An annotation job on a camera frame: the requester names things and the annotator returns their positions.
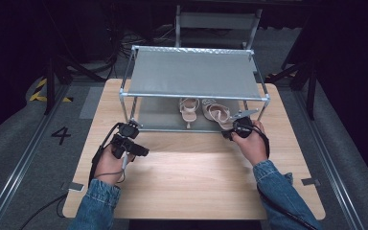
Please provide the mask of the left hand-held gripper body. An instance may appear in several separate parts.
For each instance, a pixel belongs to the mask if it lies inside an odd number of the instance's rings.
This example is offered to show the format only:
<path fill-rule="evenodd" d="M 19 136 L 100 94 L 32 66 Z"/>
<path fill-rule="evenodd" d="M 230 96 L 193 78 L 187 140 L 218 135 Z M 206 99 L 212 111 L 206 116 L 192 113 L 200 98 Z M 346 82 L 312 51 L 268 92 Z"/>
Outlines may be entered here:
<path fill-rule="evenodd" d="M 127 141 L 132 141 L 139 134 L 138 129 L 139 124 L 133 120 L 130 120 L 127 124 L 117 123 L 116 128 L 118 128 L 117 133 L 113 136 L 110 144 L 114 147 L 112 151 L 113 155 L 120 159 L 126 150 Z"/>

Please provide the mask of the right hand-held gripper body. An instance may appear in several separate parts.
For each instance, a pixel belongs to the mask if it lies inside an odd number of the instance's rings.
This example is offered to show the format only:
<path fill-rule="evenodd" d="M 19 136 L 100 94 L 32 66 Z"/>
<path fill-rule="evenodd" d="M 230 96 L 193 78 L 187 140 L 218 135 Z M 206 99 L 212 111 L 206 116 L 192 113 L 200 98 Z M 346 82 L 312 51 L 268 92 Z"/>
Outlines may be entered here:
<path fill-rule="evenodd" d="M 258 111 L 258 108 L 252 110 L 240 110 L 235 115 L 232 115 L 230 117 L 233 126 L 231 131 L 236 132 L 241 138 L 248 137 L 252 131 L 256 129 L 250 116 Z"/>

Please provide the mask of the white slingback high-heel shoe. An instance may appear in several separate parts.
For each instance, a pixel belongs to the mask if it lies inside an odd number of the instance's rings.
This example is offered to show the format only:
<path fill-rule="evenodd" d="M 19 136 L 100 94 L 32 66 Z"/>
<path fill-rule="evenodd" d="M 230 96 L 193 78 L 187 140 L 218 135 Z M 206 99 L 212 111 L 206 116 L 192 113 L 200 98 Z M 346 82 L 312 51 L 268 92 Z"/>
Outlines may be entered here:
<path fill-rule="evenodd" d="M 218 123 L 223 130 L 233 127 L 228 107 L 217 103 L 214 99 L 203 99 L 201 103 L 203 115 L 207 120 Z"/>
<path fill-rule="evenodd" d="M 196 110 L 199 107 L 199 99 L 195 98 L 182 98 L 179 101 L 179 111 L 182 119 L 187 123 L 186 128 L 191 127 L 191 123 L 197 118 Z"/>

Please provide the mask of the grey metal shoe rack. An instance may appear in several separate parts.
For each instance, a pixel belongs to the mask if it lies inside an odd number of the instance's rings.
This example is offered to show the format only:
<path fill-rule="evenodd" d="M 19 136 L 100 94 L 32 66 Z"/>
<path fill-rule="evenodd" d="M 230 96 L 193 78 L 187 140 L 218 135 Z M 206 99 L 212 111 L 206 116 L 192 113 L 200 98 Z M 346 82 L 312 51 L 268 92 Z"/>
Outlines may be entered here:
<path fill-rule="evenodd" d="M 183 100 L 213 99 L 229 108 L 229 121 L 262 118 L 270 103 L 252 50 L 138 46 L 131 48 L 119 90 L 126 121 L 142 131 L 220 132 L 202 109 L 187 123 Z"/>

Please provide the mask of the person's right hand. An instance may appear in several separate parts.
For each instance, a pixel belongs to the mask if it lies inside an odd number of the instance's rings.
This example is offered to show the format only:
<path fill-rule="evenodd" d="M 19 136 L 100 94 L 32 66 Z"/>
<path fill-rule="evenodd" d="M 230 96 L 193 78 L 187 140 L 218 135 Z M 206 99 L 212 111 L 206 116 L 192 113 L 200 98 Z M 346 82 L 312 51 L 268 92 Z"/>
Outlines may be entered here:
<path fill-rule="evenodd" d="M 231 136 L 252 166 L 267 160 L 265 141 L 256 131 L 247 138 L 241 138 L 236 132 L 232 132 Z"/>

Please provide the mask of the person's left hand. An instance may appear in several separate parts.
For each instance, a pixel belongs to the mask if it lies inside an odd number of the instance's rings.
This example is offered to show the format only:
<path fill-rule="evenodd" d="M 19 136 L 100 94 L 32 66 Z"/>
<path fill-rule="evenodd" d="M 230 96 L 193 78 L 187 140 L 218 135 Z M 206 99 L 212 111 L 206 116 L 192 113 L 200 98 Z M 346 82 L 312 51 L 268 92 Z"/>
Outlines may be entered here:
<path fill-rule="evenodd" d="M 124 160 L 129 163 L 133 158 L 133 154 L 129 154 L 124 158 L 116 158 L 112 153 L 114 147 L 108 145 L 102 153 L 102 156 L 94 172 L 94 177 L 102 182 L 114 186 L 121 179 L 123 175 Z"/>

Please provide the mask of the grey tape piece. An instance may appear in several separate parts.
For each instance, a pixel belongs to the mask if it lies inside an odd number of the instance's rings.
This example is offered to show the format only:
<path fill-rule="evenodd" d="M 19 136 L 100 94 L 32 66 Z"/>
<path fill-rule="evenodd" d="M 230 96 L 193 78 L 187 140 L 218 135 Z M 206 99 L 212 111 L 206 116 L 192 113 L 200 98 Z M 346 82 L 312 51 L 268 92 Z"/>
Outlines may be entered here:
<path fill-rule="evenodd" d="M 75 182 L 63 182 L 60 188 L 61 190 L 65 191 L 82 192 L 84 189 L 84 185 Z"/>
<path fill-rule="evenodd" d="M 304 178 L 301 181 L 304 186 L 314 185 L 315 187 L 319 187 L 321 185 L 320 181 L 316 178 Z"/>

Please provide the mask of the black tripod stand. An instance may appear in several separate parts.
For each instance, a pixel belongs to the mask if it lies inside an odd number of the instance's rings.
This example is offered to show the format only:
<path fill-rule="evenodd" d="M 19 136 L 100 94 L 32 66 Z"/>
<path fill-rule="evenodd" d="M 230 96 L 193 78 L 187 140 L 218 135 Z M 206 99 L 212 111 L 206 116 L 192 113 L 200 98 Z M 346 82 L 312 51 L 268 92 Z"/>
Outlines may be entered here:
<path fill-rule="evenodd" d="M 101 78 L 91 70 L 83 67 L 81 64 L 67 58 L 65 56 L 59 55 L 55 51 L 50 51 L 48 54 L 48 62 L 46 67 L 46 85 L 47 85 L 47 103 L 45 115 L 48 115 L 56 104 L 56 88 L 55 79 L 58 79 L 60 84 L 70 84 L 73 81 L 71 77 L 71 71 L 68 69 L 69 66 L 73 67 L 76 71 L 82 73 L 84 76 L 88 77 L 93 81 L 104 82 L 105 79 Z"/>
<path fill-rule="evenodd" d="M 274 83 L 295 74 L 289 84 L 292 90 L 300 91 L 307 84 L 306 110 L 311 120 L 314 119 L 313 106 L 317 76 L 316 66 L 318 62 L 319 57 L 315 51 L 310 51 L 309 49 L 297 51 L 295 48 L 292 48 L 282 65 L 282 71 L 278 74 L 268 74 L 264 79 L 266 83 Z"/>

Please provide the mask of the yellow black hazard tape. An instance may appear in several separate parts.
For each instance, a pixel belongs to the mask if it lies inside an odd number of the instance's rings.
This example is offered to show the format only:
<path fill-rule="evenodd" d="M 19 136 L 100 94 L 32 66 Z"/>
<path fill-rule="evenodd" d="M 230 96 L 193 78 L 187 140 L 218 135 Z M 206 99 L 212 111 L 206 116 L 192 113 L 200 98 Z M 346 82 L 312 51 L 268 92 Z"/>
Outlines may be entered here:
<path fill-rule="evenodd" d="M 46 83 L 47 83 L 46 78 L 42 78 L 39 81 L 39 83 L 37 84 L 37 86 L 34 90 L 34 93 L 30 97 L 30 102 L 32 102 L 32 101 L 46 102 L 47 101 L 47 97 L 41 95 L 41 91 L 42 91 L 43 87 L 46 85 Z"/>

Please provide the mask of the grey metal frame chair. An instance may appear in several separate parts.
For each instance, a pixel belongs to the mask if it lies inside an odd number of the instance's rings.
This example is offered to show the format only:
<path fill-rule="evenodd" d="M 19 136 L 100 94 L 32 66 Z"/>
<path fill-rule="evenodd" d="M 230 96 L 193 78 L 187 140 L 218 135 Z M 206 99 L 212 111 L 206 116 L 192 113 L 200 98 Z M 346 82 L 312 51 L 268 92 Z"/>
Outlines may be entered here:
<path fill-rule="evenodd" d="M 181 46 L 181 29 L 228 29 L 248 30 L 249 37 L 242 44 L 243 49 L 250 50 L 262 16 L 262 9 L 253 13 L 218 13 L 189 12 L 176 6 L 175 13 L 175 47 Z"/>

